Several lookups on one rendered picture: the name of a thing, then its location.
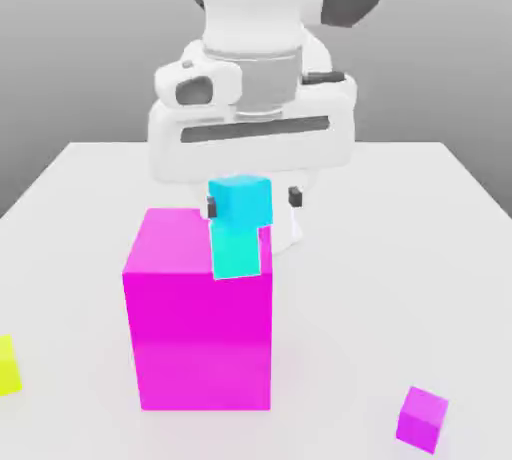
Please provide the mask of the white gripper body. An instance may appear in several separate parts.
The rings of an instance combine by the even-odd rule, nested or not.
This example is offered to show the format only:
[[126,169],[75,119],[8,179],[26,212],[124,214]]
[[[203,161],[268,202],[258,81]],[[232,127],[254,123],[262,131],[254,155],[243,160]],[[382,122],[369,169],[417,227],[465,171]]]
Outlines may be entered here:
[[237,120],[225,106],[149,114],[148,149],[155,179],[197,183],[232,174],[312,170],[346,164],[355,143],[357,84],[301,85],[296,100],[272,120]]

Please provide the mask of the small cyan cube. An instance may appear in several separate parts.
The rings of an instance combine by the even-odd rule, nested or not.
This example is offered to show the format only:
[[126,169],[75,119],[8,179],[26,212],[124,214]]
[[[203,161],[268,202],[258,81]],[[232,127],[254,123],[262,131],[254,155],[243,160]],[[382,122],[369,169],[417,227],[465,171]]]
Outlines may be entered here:
[[260,228],[273,223],[272,184],[268,178],[237,175],[208,182],[215,220],[237,229]]

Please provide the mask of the small turquoise cube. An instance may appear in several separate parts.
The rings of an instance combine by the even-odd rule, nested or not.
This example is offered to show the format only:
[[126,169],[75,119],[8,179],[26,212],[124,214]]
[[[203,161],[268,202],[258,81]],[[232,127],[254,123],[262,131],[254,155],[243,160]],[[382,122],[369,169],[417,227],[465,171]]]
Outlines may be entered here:
[[210,225],[212,268],[215,280],[257,276],[261,273],[257,229]]

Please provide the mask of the small yellow cube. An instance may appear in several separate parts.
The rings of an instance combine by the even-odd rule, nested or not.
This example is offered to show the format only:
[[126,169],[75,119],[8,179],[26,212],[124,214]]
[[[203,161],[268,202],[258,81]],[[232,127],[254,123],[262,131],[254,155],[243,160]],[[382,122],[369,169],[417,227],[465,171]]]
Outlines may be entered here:
[[0,396],[22,389],[22,380],[10,335],[0,335]]

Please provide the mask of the small purple cube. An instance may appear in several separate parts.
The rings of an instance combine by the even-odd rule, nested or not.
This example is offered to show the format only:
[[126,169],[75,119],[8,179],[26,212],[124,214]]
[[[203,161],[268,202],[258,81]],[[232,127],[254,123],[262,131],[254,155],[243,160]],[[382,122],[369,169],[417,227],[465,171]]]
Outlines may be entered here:
[[395,437],[434,454],[449,401],[411,386],[400,409]]

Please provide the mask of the large magenta box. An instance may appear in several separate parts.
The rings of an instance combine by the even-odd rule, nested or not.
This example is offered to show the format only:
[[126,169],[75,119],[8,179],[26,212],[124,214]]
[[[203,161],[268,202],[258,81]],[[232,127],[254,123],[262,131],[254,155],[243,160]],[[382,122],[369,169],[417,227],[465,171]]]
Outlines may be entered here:
[[270,408],[269,227],[258,243],[259,275],[216,280],[198,210],[146,212],[122,273],[142,409]]

